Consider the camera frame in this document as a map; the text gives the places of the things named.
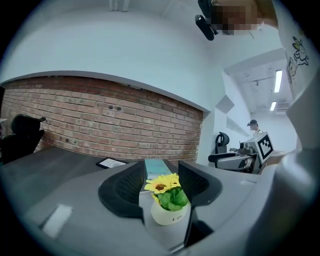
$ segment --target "black chair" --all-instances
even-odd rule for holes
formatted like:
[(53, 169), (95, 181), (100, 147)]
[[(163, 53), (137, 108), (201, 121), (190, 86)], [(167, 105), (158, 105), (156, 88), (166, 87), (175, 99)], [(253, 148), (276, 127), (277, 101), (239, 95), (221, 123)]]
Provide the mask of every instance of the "black chair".
[(25, 114), (18, 114), (11, 123), (13, 135), (8, 135), (1, 141), (2, 162), (7, 164), (16, 159), (32, 154), (44, 130), (40, 129), (40, 123), (46, 118), (33, 118)]

